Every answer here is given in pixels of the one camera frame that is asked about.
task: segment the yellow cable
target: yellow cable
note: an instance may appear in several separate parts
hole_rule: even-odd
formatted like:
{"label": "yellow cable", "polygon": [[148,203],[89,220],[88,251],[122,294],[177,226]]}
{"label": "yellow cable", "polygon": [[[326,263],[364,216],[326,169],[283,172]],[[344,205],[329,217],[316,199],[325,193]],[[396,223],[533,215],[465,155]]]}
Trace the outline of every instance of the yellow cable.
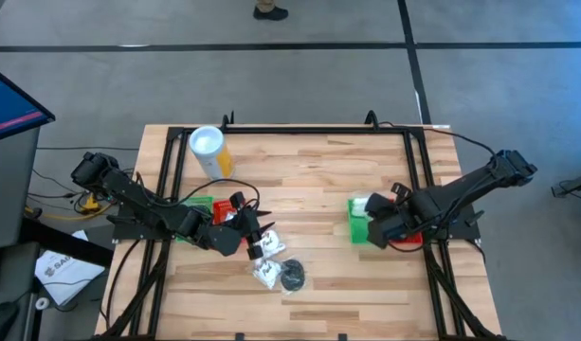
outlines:
{"label": "yellow cable", "polygon": [[[107,209],[111,208],[111,204],[103,207],[100,211],[98,212],[94,212],[92,214],[88,214],[82,217],[65,217],[65,216],[59,216],[59,215],[55,215],[55,214],[42,214],[42,217],[46,217],[46,218],[50,218],[50,219],[56,219],[56,220],[62,220],[62,221],[71,221],[71,222],[77,222],[77,221],[84,221],[84,220],[88,220],[88,219],[92,219],[96,216],[100,216],[102,213],[104,213],[104,211],[106,211]],[[33,213],[33,209],[29,206],[25,207],[25,211],[29,212],[29,213]]]}

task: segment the person's foot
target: person's foot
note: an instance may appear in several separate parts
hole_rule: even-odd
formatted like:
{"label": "person's foot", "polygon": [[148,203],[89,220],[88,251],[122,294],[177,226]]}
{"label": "person's foot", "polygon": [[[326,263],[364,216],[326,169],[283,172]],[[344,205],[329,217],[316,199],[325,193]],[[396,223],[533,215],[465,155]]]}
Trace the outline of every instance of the person's foot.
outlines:
{"label": "person's foot", "polygon": [[280,21],[288,17],[288,10],[287,9],[280,9],[279,7],[274,7],[269,12],[261,12],[261,10],[257,7],[254,8],[254,13],[252,16],[256,20],[273,20],[273,21]]}

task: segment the wooden tabletop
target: wooden tabletop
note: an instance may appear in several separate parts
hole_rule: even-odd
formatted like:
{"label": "wooden tabletop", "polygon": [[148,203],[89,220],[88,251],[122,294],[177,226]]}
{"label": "wooden tabletop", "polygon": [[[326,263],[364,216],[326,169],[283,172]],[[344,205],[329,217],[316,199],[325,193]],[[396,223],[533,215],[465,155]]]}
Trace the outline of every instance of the wooden tabletop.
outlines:
{"label": "wooden tabletop", "polygon": [[[151,190],[159,176],[168,127],[146,126],[140,145],[136,171]],[[396,181],[409,186],[400,135],[227,135],[226,139],[236,163],[235,178],[258,187],[261,209],[273,211],[261,222],[275,221],[287,245],[276,258],[300,260],[307,274],[305,287],[291,295],[284,294],[279,283],[267,290],[252,276],[244,244],[225,258],[216,251],[174,242],[158,339],[233,339],[236,332],[244,332],[247,340],[337,339],[342,332],[360,340],[437,339],[423,253],[380,250],[370,244],[351,244],[349,238],[348,198],[374,191],[390,195]],[[461,175],[451,137],[427,132],[427,145],[436,183]],[[177,149],[174,146],[172,155]],[[207,181],[188,151],[181,196]],[[237,190],[246,198],[253,195],[250,188],[231,183],[216,184],[201,194],[226,199]],[[131,243],[116,247],[111,274]],[[144,245],[136,247],[121,271],[112,322],[136,292]],[[450,255],[463,299],[484,326],[500,332],[481,255],[466,242],[451,242]],[[446,324],[453,332],[449,304],[443,297]],[[151,294],[145,302],[143,333]],[[104,330],[100,317],[96,333]]]}

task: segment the monitor screen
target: monitor screen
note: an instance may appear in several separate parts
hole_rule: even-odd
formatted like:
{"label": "monitor screen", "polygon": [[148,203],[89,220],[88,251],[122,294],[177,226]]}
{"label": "monitor screen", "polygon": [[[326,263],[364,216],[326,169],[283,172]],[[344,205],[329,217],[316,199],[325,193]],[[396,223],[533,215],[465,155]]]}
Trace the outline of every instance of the monitor screen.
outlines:
{"label": "monitor screen", "polygon": [[0,139],[53,119],[35,99],[0,74]]}

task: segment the gray floor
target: gray floor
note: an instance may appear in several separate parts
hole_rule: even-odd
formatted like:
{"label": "gray floor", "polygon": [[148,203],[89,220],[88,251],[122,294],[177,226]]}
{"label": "gray floor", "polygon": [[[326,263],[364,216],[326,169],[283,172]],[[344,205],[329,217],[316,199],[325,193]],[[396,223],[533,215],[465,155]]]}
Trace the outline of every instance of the gray floor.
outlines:
{"label": "gray floor", "polygon": [[[408,0],[417,43],[581,41],[581,0]],[[396,1],[280,1],[281,23],[251,0],[7,0],[0,45],[401,42]],[[480,200],[489,279],[506,335],[581,340],[581,201],[550,186],[581,174],[581,49],[419,50],[433,123],[512,148],[539,167],[524,188]],[[144,124],[359,122],[370,109],[421,121],[405,50],[0,53],[0,70],[57,115],[41,146],[137,147]],[[458,142],[464,171],[487,155]],[[132,167],[136,152],[110,152]],[[39,151],[35,169],[69,183],[82,152]],[[31,190],[59,193],[34,178]],[[51,202],[66,205],[65,201]],[[68,212],[50,209],[53,213]],[[104,221],[49,222],[110,240]],[[103,282],[73,313],[48,311],[42,340],[87,337]]]}

